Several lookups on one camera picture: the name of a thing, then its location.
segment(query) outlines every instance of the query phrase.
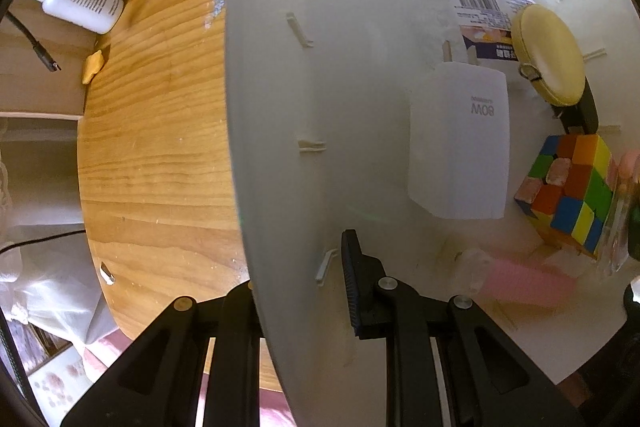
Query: screw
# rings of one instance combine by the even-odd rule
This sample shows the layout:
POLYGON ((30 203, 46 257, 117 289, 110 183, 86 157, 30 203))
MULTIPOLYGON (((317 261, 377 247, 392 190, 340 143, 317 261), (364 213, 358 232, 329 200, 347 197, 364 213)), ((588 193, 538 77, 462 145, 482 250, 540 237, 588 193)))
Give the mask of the screw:
POLYGON ((378 286, 383 290, 395 290, 398 288, 398 281, 393 277, 383 277, 378 281, 378 286))
POLYGON ((453 297, 453 304, 461 310, 468 310, 474 305, 474 302, 466 295, 456 295, 453 297))
POLYGON ((185 312, 193 306, 193 301, 188 297, 180 297, 174 302, 174 309, 179 312, 185 312))

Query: beige object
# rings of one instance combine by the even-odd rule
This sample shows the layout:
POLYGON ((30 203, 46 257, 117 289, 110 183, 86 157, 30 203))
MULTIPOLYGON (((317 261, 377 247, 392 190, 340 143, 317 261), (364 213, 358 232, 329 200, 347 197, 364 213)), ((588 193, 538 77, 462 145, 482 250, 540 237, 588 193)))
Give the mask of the beige object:
POLYGON ((522 71, 527 73, 530 64, 540 72, 539 78, 530 80, 542 98, 556 106, 578 103, 585 82, 582 52, 558 15, 531 4, 514 17, 511 38, 522 71))
MULTIPOLYGON (((129 0, 79 122, 87 238, 131 338, 175 298, 217 298, 248 279, 226 131, 225 11, 213 9, 129 0)), ((260 386, 280 389, 264 343, 260 386)))
POLYGON ((82 67, 82 83, 86 85, 91 82, 92 78, 98 74, 103 67, 104 57, 102 56, 102 50, 98 50, 93 55, 89 55, 84 61, 84 67, 82 67))

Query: wooden table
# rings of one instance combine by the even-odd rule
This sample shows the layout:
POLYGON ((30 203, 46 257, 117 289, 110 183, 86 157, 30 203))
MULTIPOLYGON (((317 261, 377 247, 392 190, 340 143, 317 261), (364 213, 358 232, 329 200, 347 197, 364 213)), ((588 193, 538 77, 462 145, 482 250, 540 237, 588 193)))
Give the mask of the wooden table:
MULTIPOLYGON (((225 111, 216 0, 128 0, 78 130, 82 213, 113 316, 135 338, 180 295, 248 279, 225 111)), ((260 386, 279 390, 262 346, 260 386)))

